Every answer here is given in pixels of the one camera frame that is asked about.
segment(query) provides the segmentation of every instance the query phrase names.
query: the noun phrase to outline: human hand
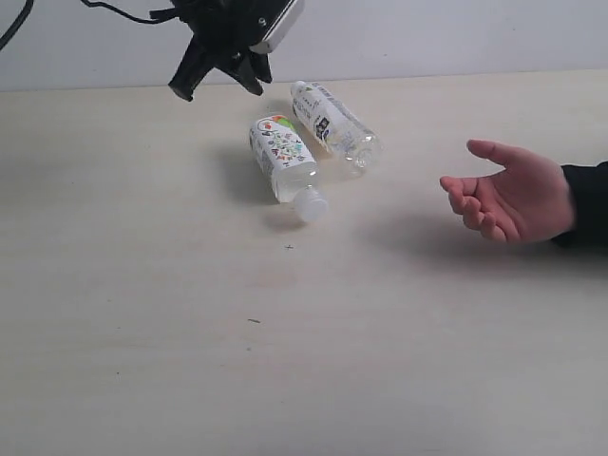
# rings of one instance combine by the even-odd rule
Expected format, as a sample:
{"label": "human hand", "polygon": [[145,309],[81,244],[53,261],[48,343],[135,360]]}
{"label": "human hand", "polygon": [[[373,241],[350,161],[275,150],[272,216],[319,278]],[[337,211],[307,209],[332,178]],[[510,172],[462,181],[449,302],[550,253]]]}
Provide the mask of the human hand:
{"label": "human hand", "polygon": [[466,147],[504,167],[492,176],[441,178],[467,228],[499,242],[539,242],[574,229],[574,202],[557,163],[496,142],[471,140]]}

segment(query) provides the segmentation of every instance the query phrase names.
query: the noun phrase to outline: finger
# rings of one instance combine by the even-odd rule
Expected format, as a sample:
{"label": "finger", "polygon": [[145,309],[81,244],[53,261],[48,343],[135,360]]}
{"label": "finger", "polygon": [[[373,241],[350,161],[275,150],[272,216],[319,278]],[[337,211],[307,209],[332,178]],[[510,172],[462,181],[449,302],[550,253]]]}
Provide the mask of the finger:
{"label": "finger", "polygon": [[477,189],[477,178],[452,178],[450,176],[443,176],[439,182],[445,191],[450,192],[451,190],[454,190],[467,197],[474,195],[475,190]]}
{"label": "finger", "polygon": [[530,154],[525,149],[493,141],[470,140],[466,147],[475,157],[508,167]]}
{"label": "finger", "polygon": [[482,236],[496,242],[506,242],[506,234],[497,226],[496,218],[492,214],[484,214],[481,226]]}
{"label": "finger", "polygon": [[484,214],[482,214],[482,204],[476,198],[468,198],[466,200],[463,222],[469,230],[480,231]]}
{"label": "finger", "polygon": [[449,204],[452,206],[454,214],[461,216],[465,212],[465,196],[462,193],[449,192]]}

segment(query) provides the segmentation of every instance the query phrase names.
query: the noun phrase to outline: colorful bottle label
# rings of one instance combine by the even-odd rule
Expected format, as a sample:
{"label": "colorful bottle label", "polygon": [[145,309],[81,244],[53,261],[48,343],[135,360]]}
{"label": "colorful bottle label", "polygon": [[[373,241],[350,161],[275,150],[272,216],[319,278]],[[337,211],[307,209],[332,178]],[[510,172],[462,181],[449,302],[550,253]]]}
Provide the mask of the colorful bottle label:
{"label": "colorful bottle label", "polygon": [[306,84],[294,96],[294,114],[316,138],[327,143],[340,120],[349,120],[368,135],[365,127],[329,90],[319,83]]}
{"label": "colorful bottle label", "polygon": [[311,151],[285,116],[257,121],[251,128],[249,140],[262,172],[269,179],[277,170],[314,162]]}

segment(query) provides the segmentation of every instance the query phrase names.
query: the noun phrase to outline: clear bottle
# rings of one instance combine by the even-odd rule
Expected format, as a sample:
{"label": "clear bottle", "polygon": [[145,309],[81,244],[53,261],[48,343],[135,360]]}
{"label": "clear bottle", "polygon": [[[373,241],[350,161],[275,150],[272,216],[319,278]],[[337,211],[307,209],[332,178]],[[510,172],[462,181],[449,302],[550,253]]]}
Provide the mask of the clear bottle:
{"label": "clear bottle", "polygon": [[360,176],[378,161],[382,144],[329,90],[319,83],[292,85],[294,114],[332,155]]}
{"label": "clear bottle", "polygon": [[321,218],[329,209],[318,185],[318,165],[285,116],[274,115],[252,125],[250,145],[279,202],[292,202],[305,222]]}

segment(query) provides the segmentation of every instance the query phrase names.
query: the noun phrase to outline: white bottle cap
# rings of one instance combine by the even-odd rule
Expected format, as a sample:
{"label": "white bottle cap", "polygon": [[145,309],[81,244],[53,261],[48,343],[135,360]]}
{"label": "white bottle cap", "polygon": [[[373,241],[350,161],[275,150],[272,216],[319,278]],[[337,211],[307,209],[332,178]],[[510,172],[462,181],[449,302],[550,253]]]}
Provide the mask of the white bottle cap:
{"label": "white bottle cap", "polygon": [[330,209],[325,197],[314,187],[307,187],[295,195],[295,213],[305,223],[312,223],[323,217]]}
{"label": "white bottle cap", "polygon": [[308,84],[306,84],[304,81],[297,81],[295,83],[292,84],[292,97],[295,98],[295,96],[297,95],[297,92],[302,88],[307,86]]}

